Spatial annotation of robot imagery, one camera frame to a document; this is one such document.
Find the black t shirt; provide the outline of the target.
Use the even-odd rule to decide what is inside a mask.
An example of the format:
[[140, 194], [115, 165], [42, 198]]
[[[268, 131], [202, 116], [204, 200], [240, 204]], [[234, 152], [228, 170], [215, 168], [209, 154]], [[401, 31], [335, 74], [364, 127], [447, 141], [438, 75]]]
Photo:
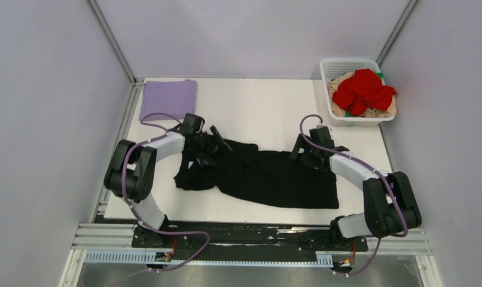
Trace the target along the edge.
[[254, 143], [227, 140], [227, 151], [218, 151], [215, 165], [201, 167], [190, 152], [182, 153], [174, 177], [177, 188], [220, 192], [249, 202], [274, 207], [338, 209], [336, 177], [291, 160], [288, 151], [259, 150]]

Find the left aluminium corner post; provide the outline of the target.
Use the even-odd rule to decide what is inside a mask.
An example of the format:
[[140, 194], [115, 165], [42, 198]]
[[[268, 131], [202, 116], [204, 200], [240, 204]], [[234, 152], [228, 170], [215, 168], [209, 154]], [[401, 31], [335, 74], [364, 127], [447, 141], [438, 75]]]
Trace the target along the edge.
[[121, 69], [123, 70], [126, 78], [129, 80], [131, 85], [135, 85], [137, 79], [124, 55], [121, 50], [121, 47], [108, 23], [106, 16], [104, 15], [98, 1], [96, 0], [86, 0], [86, 4], [89, 6], [89, 9], [92, 12], [93, 17], [95, 18], [96, 22], [98, 23], [105, 39], [107, 40], [108, 45], [110, 46], [112, 52], [115, 55], [116, 60], [118, 61]]

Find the aluminium frame rail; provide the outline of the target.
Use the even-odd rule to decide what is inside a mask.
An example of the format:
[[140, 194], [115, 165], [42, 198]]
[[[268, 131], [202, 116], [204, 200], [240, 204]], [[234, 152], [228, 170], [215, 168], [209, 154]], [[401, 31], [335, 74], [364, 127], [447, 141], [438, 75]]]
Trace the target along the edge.
[[133, 224], [79, 224], [72, 249], [130, 249]]

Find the right aluminium corner post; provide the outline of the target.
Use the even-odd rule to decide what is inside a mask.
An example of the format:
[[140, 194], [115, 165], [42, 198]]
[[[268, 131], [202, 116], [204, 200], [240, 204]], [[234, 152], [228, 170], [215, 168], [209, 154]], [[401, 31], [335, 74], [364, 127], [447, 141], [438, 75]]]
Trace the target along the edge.
[[388, 55], [391, 53], [394, 45], [396, 44], [399, 36], [403, 32], [406, 24], [410, 21], [415, 9], [420, 4], [420, 0], [408, 0], [401, 15], [398, 17], [398, 20], [395, 23], [395, 26], [392, 28], [386, 42], [384, 43], [377, 59], [376, 63], [381, 67], [385, 60], [387, 59]]

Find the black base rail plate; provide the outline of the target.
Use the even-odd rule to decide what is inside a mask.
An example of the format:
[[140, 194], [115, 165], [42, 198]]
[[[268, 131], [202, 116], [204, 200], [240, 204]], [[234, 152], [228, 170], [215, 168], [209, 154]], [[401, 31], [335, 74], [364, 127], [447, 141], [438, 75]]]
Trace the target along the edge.
[[174, 259], [187, 259], [203, 246], [197, 256], [202, 261], [312, 262], [317, 251], [354, 252], [368, 249], [365, 240], [336, 240], [327, 225], [280, 225], [171, 221], [168, 230], [175, 236], [158, 235], [133, 226], [132, 247], [170, 249]]

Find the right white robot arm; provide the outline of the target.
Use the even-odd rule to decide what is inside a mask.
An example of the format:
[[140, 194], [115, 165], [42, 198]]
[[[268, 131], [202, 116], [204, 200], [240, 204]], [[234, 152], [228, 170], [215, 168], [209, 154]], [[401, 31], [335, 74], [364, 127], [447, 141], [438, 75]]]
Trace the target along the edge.
[[422, 216], [408, 176], [379, 170], [335, 146], [325, 126], [301, 132], [290, 158], [320, 175], [342, 177], [362, 193], [361, 213], [338, 216], [330, 223], [329, 241], [342, 250], [356, 237], [402, 237], [422, 224]]

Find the white plastic basket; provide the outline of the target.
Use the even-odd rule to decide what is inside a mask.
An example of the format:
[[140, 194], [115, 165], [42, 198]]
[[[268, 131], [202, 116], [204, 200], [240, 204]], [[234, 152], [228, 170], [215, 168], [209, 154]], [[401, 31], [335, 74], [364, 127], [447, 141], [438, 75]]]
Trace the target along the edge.
[[372, 127], [395, 118], [397, 92], [375, 61], [329, 58], [319, 67], [333, 126]]

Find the folded purple t shirt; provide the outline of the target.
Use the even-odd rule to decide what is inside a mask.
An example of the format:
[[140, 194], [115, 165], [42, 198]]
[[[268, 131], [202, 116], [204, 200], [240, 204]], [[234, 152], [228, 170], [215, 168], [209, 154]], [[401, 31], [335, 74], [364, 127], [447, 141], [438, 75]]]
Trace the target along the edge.
[[139, 120], [183, 119], [196, 110], [198, 83], [194, 80], [147, 81], [142, 89]]

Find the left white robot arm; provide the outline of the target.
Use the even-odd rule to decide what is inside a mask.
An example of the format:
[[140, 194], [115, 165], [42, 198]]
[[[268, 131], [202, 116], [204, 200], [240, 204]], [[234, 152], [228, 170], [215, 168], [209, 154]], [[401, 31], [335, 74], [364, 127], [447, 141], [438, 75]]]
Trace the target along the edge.
[[187, 113], [175, 127], [162, 128], [161, 136], [139, 143], [120, 140], [109, 162], [104, 187], [128, 205], [138, 226], [148, 230], [147, 238], [156, 247], [166, 246], [170, 236], [177, 235], [168, 229], [168, 218], [151, 195], [156, 164], [185, 152], [199, 166], [213, 166], [215, 153], [232, 150], [215, 126], [206, 133], [204, 124], [204, 118]]

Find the aluminium corner post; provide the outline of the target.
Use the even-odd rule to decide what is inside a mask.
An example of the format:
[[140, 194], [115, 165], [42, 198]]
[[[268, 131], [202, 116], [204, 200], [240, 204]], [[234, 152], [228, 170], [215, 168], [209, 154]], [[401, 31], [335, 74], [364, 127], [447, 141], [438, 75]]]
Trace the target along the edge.
[[116, 60], [118, 61], [121, 69], [123, 70], [126, 78], [129, 80], [131, 85], [135, 85], [137, 79], [124, 55], [121, 50], [121, 47], [108, 23], [106, 16], [104, 15], [98, 1], [96, 0], [86, 0], [86, 4], [89, 6], [89, 9], [92, 12], [93, 17], [95, 18], [96, 22], [98, 23], [105, 39], [107, 40], [108, 45], [110, 46], [112, 52], [115, 55]]
[[388, 55], [391, 53], [394, 45], [396, 44], [399, 36], [403, 32], [406, 24], [410, 21], [415, 9], [420, 4], [420, 0], [408, 0], [401, 15], [398, 17], [398, 20], [395, 23], [395, 26], [392, 28], [386, 42], [384, 43], [377, 59], [376, 63], [381, 67], [385, 60], [387, 59]]

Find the beige t shirt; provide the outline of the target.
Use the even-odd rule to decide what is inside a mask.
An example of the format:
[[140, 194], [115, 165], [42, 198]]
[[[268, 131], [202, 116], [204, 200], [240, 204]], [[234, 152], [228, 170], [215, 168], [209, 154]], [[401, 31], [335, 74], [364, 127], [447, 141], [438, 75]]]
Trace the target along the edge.
[[[339, 85], [344, 81], [352, 76], [354, 76], [354, 72], [346, 72], [342, 76], [339, 76], [333, 80], [327, 81], [326, 82], [326, 88], [328, 91], [328, 96], [330, 99], [330, 104], [331, 104], [331, 110], [332, 113], [337, 116], [337, 117], [354, 117], [354, 115], [351, 115], [347, 113], [346, 110], [342, 109], [339, 107], [333, 100], [332, 96], [333, 94], [338, 90]], [[387, 111], [382, 111], [379, 109], [375, 108], [367, 108], [363, 114], [359, 115], [358, 117], [362, 118], [388, 118], [391, 116], [396, 115], [396, 98], [395, 96], [392, 97], [392, 102], [388, 107]]]

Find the red t shirt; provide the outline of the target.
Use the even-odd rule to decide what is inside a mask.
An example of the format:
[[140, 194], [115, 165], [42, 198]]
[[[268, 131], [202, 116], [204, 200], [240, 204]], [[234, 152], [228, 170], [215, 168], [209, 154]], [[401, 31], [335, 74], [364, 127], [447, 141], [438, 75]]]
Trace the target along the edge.
[[358, 117], [367, 108], [387, 111], [396, 90], [383, 84], [371, 69], [354, 71], [354, 76], [344, 80], [333, 94], [332, 100], [347, 113]]

